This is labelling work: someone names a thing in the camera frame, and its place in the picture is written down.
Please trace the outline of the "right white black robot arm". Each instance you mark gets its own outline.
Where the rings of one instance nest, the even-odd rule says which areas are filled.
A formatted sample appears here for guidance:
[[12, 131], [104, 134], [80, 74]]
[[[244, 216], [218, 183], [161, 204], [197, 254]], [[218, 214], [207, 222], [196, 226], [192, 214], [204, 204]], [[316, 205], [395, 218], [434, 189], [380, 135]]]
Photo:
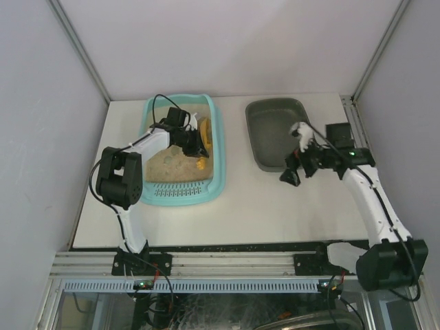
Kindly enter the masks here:
[[327, 246], [330, 264], [357, 276], [368, 292], [418, 287], [428, 257], [423, 239], [414, 239], [393, 209], [382, 187], [375, 160], [368, 148], [357, 148], [351, 125], [328, 124], [321, 134], [307, 122], [297, 122], [289, 130], [298, 147], [285, 158], [282, 182], [300, 185], [298, 169], [310, 178], [329, 169], [349, 189], [368, 234], [368, 249], [350, 243]]

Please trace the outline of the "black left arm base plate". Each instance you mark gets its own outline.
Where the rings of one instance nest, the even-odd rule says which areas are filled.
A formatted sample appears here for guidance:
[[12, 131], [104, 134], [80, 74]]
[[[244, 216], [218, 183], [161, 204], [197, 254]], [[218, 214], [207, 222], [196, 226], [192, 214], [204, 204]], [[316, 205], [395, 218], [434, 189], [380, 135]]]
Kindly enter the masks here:
[[153, 276], [156, 274], [169, 276], [173, 264], [173, 256], [168, 253], [143, 251], [132, 254], [118, 248], [113, 259], [111, 274], [113, 276]]

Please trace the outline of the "orange litter scoop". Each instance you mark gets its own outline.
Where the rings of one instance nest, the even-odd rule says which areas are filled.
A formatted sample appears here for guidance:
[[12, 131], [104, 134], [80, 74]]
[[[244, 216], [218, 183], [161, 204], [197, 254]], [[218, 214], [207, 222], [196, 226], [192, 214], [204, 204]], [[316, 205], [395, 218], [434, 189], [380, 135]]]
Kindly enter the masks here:
[[196, 165], [199, 170], [205, 170], [208, 166], [208, 159], [212, 157], [212, 147], [213, 147], [212, 127], [211, 127], [210, 119], [206, 117], [203, 117], [200, 120], [198, 120], [198, 124], [199, 124], [199, 133], [201, 136], [201, 141], [208, 155], [201, 156], [197, 160]]

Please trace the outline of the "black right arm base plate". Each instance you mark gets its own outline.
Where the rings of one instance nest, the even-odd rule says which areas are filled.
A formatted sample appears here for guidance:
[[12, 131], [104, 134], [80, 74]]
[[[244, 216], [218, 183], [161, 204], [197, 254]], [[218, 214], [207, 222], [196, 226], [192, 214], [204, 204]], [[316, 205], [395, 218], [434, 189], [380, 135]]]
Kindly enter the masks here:
[[327, 258], [321, 254], [295, 254], [293, 260], [297, 276], [323, 276], [331, 273]]

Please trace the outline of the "light blue litter box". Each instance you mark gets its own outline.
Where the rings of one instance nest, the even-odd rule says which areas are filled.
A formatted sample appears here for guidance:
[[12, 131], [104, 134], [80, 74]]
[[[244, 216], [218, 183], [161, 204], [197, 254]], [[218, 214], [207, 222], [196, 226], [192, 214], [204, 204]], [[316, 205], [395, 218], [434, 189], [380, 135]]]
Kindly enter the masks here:
[[221, 194], [226, 183], [226, 148], [221, 111], [215, 106], [213, 99], [206, 94], [175, 94], [167, 98], [161, 96], [149, 98], [144, 104], [140, 135], [143, 135], [156, 120], [155, 106], [164, 106], [168, 103], [172, 106], [180, 104], [209, 105], [214, 155], [213, 175], [210, 179], [181, 183], [143, 181], [140, 201], [152, 206], [189, 206], [211, 201]]

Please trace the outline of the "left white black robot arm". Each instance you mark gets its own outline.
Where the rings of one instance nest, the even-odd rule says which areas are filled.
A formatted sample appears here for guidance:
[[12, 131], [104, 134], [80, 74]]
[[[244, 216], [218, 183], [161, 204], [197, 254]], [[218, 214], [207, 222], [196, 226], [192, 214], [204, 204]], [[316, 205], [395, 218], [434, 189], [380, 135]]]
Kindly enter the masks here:
[[133, 215], [143, 189], [145, 163], [159, 152], [178, 146], [187, 157], [208, 158], [212, 149], [210, 119], [171, 107], [138, 140], [123, 148], [106, 147], [89, 174], [89, 191], [117, 217], [122, 249], [141, 254], [147, 238]]

